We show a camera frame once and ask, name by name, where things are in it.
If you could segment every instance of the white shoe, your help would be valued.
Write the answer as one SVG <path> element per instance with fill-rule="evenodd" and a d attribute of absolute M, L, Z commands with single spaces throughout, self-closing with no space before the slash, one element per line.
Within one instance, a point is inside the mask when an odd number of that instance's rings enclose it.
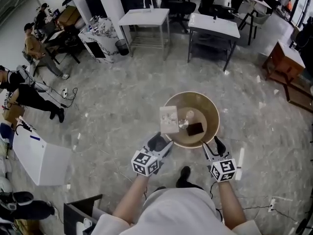
<path fill-rule="evenodd" d="M 57 220 L 60 218 L 59 216 L 59 210 L 55 207 L 55 206 L 52 206 L 54 208 L 54 215 L 53 216 L 56 216 L 57 217 Z"/>
<path fill-rule="evenodd" d="M 69 78 L 69 74 L 63 74 L 62 79 L 67 80 Z"/>

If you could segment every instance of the faucet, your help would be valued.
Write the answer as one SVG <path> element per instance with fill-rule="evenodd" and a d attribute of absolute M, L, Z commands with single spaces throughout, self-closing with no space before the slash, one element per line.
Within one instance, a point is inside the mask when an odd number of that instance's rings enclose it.
<path fill-rule="evenodd" d="M 143 8 L 144 8 L 144 9 L 146 8 L 145 0 L 143 0 Z M 150 10 L 153 11 L 153 9 L 154 9 L 154 6 L 153 6 L 153 2 L 152 2 L 152 0 L 151 0 Z"/>

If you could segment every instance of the wooden stool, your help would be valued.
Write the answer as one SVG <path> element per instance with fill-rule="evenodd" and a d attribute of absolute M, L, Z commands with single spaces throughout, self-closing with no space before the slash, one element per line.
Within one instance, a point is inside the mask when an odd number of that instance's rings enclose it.
<path fill-rule="evenodd" d="M 273 51 L 263 64 L 267 70 L 266 80 L 273 79 L 279 83 L 289 84 L 305 68 L 299 52 L 278 41 Z"/>

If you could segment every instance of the white sleeve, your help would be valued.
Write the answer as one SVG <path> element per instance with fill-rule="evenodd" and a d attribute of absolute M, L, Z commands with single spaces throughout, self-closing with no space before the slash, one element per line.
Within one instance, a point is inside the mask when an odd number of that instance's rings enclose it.
<path fill-rule="evenodd" d="M 91 235 L 119 235 L 128 228 L 130 228 L 130 225 L 123 219 L 103 214 Z"/>
<path fill-rule="evenodd" d="M 261 235 L 259 228 L 254 220 L 249 220 L 232 230 L 237 235 Z"/>

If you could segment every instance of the white shirt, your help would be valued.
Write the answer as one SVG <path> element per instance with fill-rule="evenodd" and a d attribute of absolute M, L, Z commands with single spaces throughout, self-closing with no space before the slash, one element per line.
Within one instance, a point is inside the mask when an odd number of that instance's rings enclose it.
<path fill-rule="evenodd" d="M 198 188 L 162 189 L 149 196 L 134 226 L 104 214 L 91 235 L 261 235 L 254 220 L 232 231 L 220 220 L 209 195 Z"/>

